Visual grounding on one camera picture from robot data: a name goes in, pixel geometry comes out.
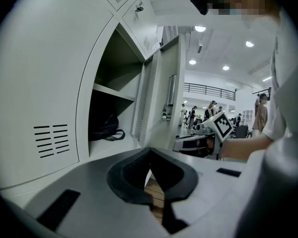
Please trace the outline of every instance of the black chair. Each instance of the black chair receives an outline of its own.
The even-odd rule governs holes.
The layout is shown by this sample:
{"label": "black chair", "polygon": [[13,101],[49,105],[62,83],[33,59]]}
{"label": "black chair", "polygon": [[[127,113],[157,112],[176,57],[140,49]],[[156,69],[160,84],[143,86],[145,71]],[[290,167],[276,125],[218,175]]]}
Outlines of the black chair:
{"label": "black chair", "polygon": [[235,129],[235,138],[246,138],[248,134],[248,126],[241,125]]}

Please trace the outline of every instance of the person in brown shirt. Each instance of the person in brown shirt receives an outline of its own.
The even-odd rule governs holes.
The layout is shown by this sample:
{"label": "person in brown shirt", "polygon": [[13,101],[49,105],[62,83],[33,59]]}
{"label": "person in brown shirt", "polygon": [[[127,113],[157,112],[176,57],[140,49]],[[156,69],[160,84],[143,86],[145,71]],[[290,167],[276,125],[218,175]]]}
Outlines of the person in brown shirt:
{"label": "person in brown shirt", "polygon": [[268,114],[267,108],[264,106],[265,104],[267,104],[267,95],[262,93],[255,102],[255,121],[252,137],[258,136],[267,123]]}

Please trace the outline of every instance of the brown shirt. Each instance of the brown shirt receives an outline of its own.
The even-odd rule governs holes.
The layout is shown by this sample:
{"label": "brown shirt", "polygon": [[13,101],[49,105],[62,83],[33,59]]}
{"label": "brown shirt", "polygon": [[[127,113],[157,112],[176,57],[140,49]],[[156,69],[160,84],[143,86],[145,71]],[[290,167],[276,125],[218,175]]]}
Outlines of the brown shirt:
{"label": "brown shirt", "polygon": [[263,131],[268,119],[267,108],[261,105],[258,100],[255,103],[255,121],[253,129],[258,129],[260,132]]}

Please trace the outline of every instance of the white shelf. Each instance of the white shelf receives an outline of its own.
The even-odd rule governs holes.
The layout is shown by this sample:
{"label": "white shelf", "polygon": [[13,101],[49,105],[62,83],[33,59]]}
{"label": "white shelf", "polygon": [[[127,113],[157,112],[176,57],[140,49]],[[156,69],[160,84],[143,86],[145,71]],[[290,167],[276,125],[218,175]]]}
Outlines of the white shelf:
{"label": "white shelf", "polygon": [[131,137],[130,132],[125,131],[125,138],[118,141],[108,141],[105,139],[90,141],[89,146],[89,160],[103,159],[121,152],[130,151],[137,147],[137,141]]}
{"label": "white shelf", "polygon": [[105,86],[102,86],[102,85],[99,85],[99,84],[94,83],[93,89],[96,90],[96,91],[99,91],[99,92],[103,92],[103,93],[107,93],[107,94],[110,94],[110,95],[117,96],[117,97],[125,99],[125,100],[135,101],[135,98],[133,98],[133,97],[130,97],[126,94],[123,94],[121,92],[117,92],[113,89],[110,89],[108,87],[105,87]]}

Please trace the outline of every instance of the open locker door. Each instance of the open locker door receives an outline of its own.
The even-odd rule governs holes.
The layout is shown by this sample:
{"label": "open locker door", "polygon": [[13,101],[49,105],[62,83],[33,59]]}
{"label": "open locker door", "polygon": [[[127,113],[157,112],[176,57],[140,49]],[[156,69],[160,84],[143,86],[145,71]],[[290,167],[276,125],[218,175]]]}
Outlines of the open locker door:
{"label": "open locker door", "polygon": [[[141,147],[173,149],[183,98],[185,71],[185,39],[183,35],[163,45],[142,68],[136,99],[132,135]],[[169,79],[177,75],[173,106],[169,106],[171,120],[162,119],[167,103]]]}

